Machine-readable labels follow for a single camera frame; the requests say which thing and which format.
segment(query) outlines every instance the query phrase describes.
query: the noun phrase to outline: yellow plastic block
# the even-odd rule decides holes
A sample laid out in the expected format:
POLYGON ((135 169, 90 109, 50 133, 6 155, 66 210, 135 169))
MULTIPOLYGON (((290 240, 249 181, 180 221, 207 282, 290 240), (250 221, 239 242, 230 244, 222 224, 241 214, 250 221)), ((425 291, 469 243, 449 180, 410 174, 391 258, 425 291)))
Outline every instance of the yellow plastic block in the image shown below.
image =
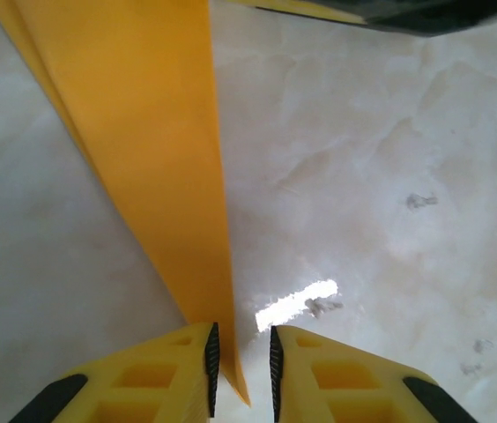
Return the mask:
POLYGON ((248 402, 207 0, 0 0, 0 21, 186 320, 219 323, 248 402))
POLYGON ((58 398, 68 395, 66 385, 55 394, 46 388, 43 392, 49 390, 48 395, 41 393, 12 422, 205 423, 214 408, 211 401, 219 371, 215 368, 215 377, 208 377, 206 351, 217 360, 211 364, 219 365, 217 325, 198 323, 86 363, 59 381, 87 378, 68 404, 60 405, 53 420, 43 416, 56 407, 58 398))
POLYGON ((274 375, 278 372, 283 373, 279 383, 279 395, 277 393, 274 399, 275 407, 279 408, 277 421, 437 421, 403 383, 405 377, 415 377, 436 384, 419 370, 306 330, 278 326, 276 331, 279 344, 275 344, 273 339, 271 342, 272 380, 274 381, 274 375), (272 358, 277 358, 278 354, 282 355, 282 368, 273 365, 276 359, 272 358))
POLYGON ((269 11, 281 11, 294 15, 309 16, 317 19, 334 20, 347 24, 364 25, 366 21, 358 15, 331 9, 301 0, 228 0, 232 3, 246 4, 247 6, 268 9, 269 11))

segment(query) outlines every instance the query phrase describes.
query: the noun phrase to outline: yellow tarp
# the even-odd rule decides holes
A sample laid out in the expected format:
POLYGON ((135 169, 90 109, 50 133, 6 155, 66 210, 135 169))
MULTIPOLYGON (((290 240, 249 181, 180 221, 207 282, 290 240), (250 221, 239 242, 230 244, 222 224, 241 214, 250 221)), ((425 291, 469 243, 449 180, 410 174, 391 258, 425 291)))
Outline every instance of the yellow tarp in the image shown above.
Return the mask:
POLYGON ((190 323, 249 401, 207 0, 0 0, 0 21, 190 323))

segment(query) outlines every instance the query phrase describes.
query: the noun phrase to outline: dirt spot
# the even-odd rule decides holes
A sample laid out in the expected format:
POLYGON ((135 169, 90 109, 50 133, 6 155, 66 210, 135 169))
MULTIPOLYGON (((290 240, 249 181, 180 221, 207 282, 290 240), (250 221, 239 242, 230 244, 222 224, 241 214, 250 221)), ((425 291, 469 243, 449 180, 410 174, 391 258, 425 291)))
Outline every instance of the dirt spot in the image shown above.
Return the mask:
POLYGON ((484 351, 491 350, 493 348, 493 342, 488 339, 476 339, 472 348, 476 353, 481 354, 484 351))
POLYGON ((475 375, 479 370, 482 369, 481 364, 465 364, 462 363, 460 364, 460 370, 462 370, 462 373, 464 376, 472 376, 475 375))
POLYGON ((421 207, 427 207, 428 205, 435 205, 439 203, 439 199, 435 196, 422 197, 419 194, 411 194, 405 200, 407 208, 409 210, 419 209, 421 207))
POLYGON ((308 308, 309 313, 311 313, 315 319, 318 319, 323 313, 343 307, 341 301, 335 301, 329 298, 308 299, 305 301, 305 305, 308 308))

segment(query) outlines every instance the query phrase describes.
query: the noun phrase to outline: black object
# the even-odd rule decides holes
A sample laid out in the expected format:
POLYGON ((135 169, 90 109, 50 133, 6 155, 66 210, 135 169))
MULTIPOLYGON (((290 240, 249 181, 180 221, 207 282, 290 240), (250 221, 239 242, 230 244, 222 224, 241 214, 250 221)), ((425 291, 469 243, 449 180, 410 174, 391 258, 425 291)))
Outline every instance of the black object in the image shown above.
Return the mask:
POLYGON ((403 382, 439 423, 478 423, 440 386, 418 377, 405 377, 403 382))
POLYGON ((50 383, 10 423, 51 423, 88 382, 85 375, 71 375, 50 383))
POLYGON ((360 16, 366 21, 365 25, 348 25, 423 36, 453 33, 497 19, 497 0, 307 1, 360 16))
POLYGON ((207 338, 207 343, 205 344, 205 373, 208 377, 207 392, 211 417, 215 417, 219 357, 219 326, 217 323, 214 323, 210 330, 210 336, 207 338))
POLYGON ((282 405, 280 383, 284 375, 284 348, 276 326, 271 327, 270 334, 270 377, 272 380, 272 407, 274 422, 280 421, 280 406, 282 405))

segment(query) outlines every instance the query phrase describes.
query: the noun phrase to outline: black rubber edge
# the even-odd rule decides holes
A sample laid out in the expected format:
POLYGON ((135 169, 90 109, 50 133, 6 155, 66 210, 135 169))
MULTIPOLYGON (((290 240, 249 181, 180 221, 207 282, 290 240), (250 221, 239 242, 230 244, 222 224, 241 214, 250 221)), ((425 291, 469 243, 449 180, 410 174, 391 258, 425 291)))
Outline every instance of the black rubber edge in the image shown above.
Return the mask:
POLYGON ((276 326, 270 331, 270 378, 272 380, 272 407, 274 408, 274 422, 280 421, 282 406, 281 381, 284 376, 284 347, 276 326))
POLYGON ((217 379, 219 376, 219 326, 214 323, 205 344, 205 373, 207 374, 207 400, 210 407, 210 417, 215 417, 217 402, 217 379))
POLYGON ((10 423, 52 423, 87 382, 78 374, 50 383, 10 423))
POLYGON ((405 377, 411 393, 439 423, 477 423, 477 421, 438 385, 418 377, 405 377))
POLYGON ((335 22, 337 24, 373 29, 385 33, 407 33, 420 37, 434 37, 445 33, 463 31, 477 26, 487 19, 497 17, 497 1, 492 2, 489 0, 487 0, 485 4, 480 4, 477 0, 470 0, 470 2, 456 1, 439 7, 413 10, 387 18, 368 18, 365 19, 365 24, 353 24, 341 20, 317 18, 289 11, 276 11, 266 7, 257 6, 256 8, 263 11, 274 11, 284 15, 300 16, 303 18, 323 20, 325 22, 335 22))

